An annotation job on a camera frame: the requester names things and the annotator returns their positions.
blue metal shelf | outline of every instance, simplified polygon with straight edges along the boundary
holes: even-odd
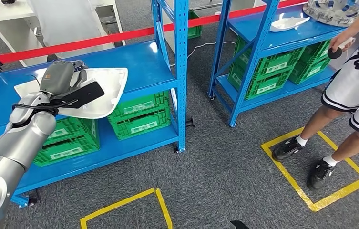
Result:
[[[119,141],[106,118],[99,120],[101,150],[61,161],[56,164],[37,167],[32,164],[23,175],[15,195],[42,187],[44,185],[75,176],[80,173],[123,160],[178,141],[178,134],[170,126],[151,131],[144,135]]]
[[[326,83],[329,81],[333,73],[334,71],[330,67],[327,67],[324,71],[312,76],[310,79],[304,81],[299,85],[296,85],[291,81],[287,81],[281,89],[275,90],[273,92],[264,94],[262,96],[253,99],[244,100],[241,106],[241,111],[246,111],[255,108],[257,106],[261,106],[269,102]],[[227,93],[231,101],[234,103],[237,99],[238,91],[228,82],[227,75],[219,76],[217,78],[217,82],[223,87],[224,91]]]
[[[284,18],[309,17],[303,13],[302,5],[279,8],[274,15],[273,21],[279,20],[281,14],[283,14]],[[262,13],[258,13],[229,19],[228,26],[244,40],[252,41],[258,33],[262,15]],[[329,40],[340,34],[344,29],[344,27],[326,25],[311,18],[295,29],[283,32],[268,32],[258,57],[262,58]]]
[[[177,86],[177,80],[172,76],[155,41],[121,46],[69,60],[83,60],[90,68],[128,68],[127,84],[121,101],[132,100]],[[37,70],[46,68],[49,64],[0,73],[0,135],[8,123],[12,111],[11,105],[20,100],[14,86],[34,80],[32,75],[37,77]]]
[[[174,116],[171,125],[118,141],[106,119],[100,120],[101,150],[52,165],[32,165],[19,183],[12,201],[20,207],[28,205],[21,195],[29,191],[74,175],[95,169],[166,144],[177,143],[179,152],[185,151],[186,73],[188,0],[174,0],[172,10],[165,0],[151,0],[154,40],[94,52],[67,60],[83,60],[90,68],[125,67],[127,84],[121,102],[171,89]],[[171,72],[163,34],[162,9],[175,25],[175,73]],[[19,101],[14,86],[34,80],[39,69],[50,63],[0,73],[0,135],[11,114],[11,105]]]
[[[326,25],[311,18],[309,21],[291,30],[283,32],[270,32],[269,28],[271,23],[278,20],[281,16],[283,18],[308,17],[302,10],[303,4],[280,9],[277,8],[278,4],[279,0],[267,1],[267,5],[263,13],[247,15],[229,20],[228,15],[231,0],[223,0],[215,45],[215,55],[213,57],[212,72],[210,75],[210,84],[207,94],[211,99],[217,97],[230,112],[228,123],[231,127],[236,125],[236,119],[240,112],[304,91],[322,83],[326,83],[332,76],[332,70],[327,68],[322,73],[313,76],[311,79],[300,85],[295,85],[292,82],[286,82],[282,89],[264,94],[254,99],[247,101],[244,100],[255,67],[257,66],[260,58],[331,39],[345,29],[344,27]],[[239,50],[239,52],[235,54],[229,62],[220,67],[221,53],[227,28],[231,28],[241,38],[248,41],[248,43],[243,49]],[[227,81],[226,76],[222,76],[222,73],[225,69],[230,67],[231,63],[244,53],[247,48],[251,48],[252,50],[249,61],[246,65],[246,71],[241,81],[240,89],[237,91]],[[216,88],[217,84],[221,85],[224,88],[224,91],[229,95],[233,102],[232,106],[227,104],[223,96],[220,94],[219,90]]]

robotic arm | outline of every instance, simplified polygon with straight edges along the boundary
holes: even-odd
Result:
[[[82,62],[57,61],[48,67],[38,92],[12,106],[9,123],[0,136],[0,228],[10,199],[23,174],[56,128],[58,108],[80,108],[104,95],[96,81],[86,80]]]

gray carpet floor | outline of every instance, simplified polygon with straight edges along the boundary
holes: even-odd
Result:
[[[190,7],[208,3],[192,0]],[[117,4],[125,31],[152,25],[149,1],[117,0]],[[201,10],[198,14],[211,15],[215,11]],[[188,53],[197,45],[214,42],[216,31],[217,24],[204,26],[201,38],[189,40]],[[235,41],[236,36],[228,32],[226,40]],[[224,61],[233,50],[233,44],[224,45]],[[0,40],[0,53],[5,52],[9,50]],[[252,229],[358,229],[359,190],[312,212],[260,147],[302,127],[320,106],[323,87],[244,112],[236,128],[230,128],[223,106],[206,96],[213,52],[213,46],[205,46],[188,61],[187,114],[194,118],[196,128],[186,130],[185,153],[176,154],[174,146],[164,146],[41,187],[40,203],[22,209],[14,204],[9,207],[5,228],[77,229],[80,218],[154,187],[161,189],[177,229],[227,229],[230,220],[241,220]],[[323,130],[337,145],[352,132],[349,117],[346,114]],[[316,135],[304,151],[283,163],[313,202],[359,179],[346,162],[341,162],[325,189],[314,192],[306,188],[311,163],[331,152],[331,147]],[[359,155],[352,160],[359,166]],[[167,228],[155,194],[104,213],[87,225],[91,229]]]

white plastic part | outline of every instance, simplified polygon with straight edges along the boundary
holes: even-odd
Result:
[[[46,69],[38,70],[37,79],[41,81]],[[80,107],[79,109],[60,108],[59,114],[69,117],[98,119],[110,115],[116,108],[120,98],[122,97],[124,87],[127,82],[127,68],[89,68],[87,72],[87,80],[81,83],[81,86],[87,85],[93,81],[98,82],[99,86],[105,94],[94,101]],[[29,81],[14,86],[19,97],[23,97],[29,93],[37,92],[39,85],[36,80]]]
[[[340,44],[339,47],[340,47],[341,49],[344,49],[345,45],[347,45],[349,42],[354,43],[355,41],[356,41],[356,38],[354,38],[354,37],[348,38],[345,42],[343,42],[342,44]]]
[[[305,23],[306,21],[310,20],[309,17],[307,18],[280,18],[277,21],[272,22],[272,24],[270,25],[270,31],[271,32],[281,32],[281,31],[286,31],[286,30],[290,30],[298,25],[301,25],[303,23]]]

green plastic crate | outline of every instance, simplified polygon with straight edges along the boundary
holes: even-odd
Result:
[[[306,63],[319,62],[328,57],[329,41],[312,44],[306,47],[300,60]]]
[[[98,120],[91,119],[90,122],[92,130],[89,133],[43,145],[33,163],[43,167],[99,150],[101,146],[98,134]]]
[[[246,42],[238,37],[237,45],[235,49],[235,54],[239,52],[244,46]],[[293,68],[297,61],[300,59],[301,54],[304,51],[303,48],[290,50],[287,52],[279,53],[273,56],[268,56],[261,58],[258,62],[258,65],[254,71],[254,77],[257,80],[263,80],[266,77],[270,77],[273,73],[282,73],[286,71],[288,68]],[[252,48],[248,48],[237,60],[238,65],[246,68],[249,57],[251,56]]]
[[[311,76],[314,76],[317,73],[322,72],[328,65],[330,58],[326,58],[319,62],[305,63],[304,61],[299,61],[292,73],[289,76],[289,80],[295,84],[300,84],[305,80],[309,79]]]
[[[158,106],[169,106],[168,91],[163,91],[142,98],[131,101],[118,103],[115,110],[110,114],[115,119],[132,118],[143,113],[144,111],[151,111]]]
[[[170,109],[169,106],[157,107],[153,111],[140,116],[119,121],[109,116],[108,121],[112,125],[117,138],[125,140],[170,125]]]
[[[268,77],[261,80],[251,79],[251,82],[248,86],[245,100],[258,97],[260,95],[272,92],[274,90],[280,89],[283,87],[287,81],[292,68],[289,67],[286,71],[281,73],[270,73]],[[240,88],[241,80],[244,76],[244,69],[238,64],[234,64],[232,71],[228,75],[228,81],[230,84],[235,87],[237,90]]]
[[[91,119],[64,118],[57,121],[55,131],[47,138],[43,145],[60,142],[74,136],[91,133],[92,131],[96,130],[92,126]]]
[[[196,19],[196,18],[199,18],[199,16],[194,11],[190,10],[188,19]],[[188,28],[188,39],[200,37],[201,35],[202,35],[201,25]]]

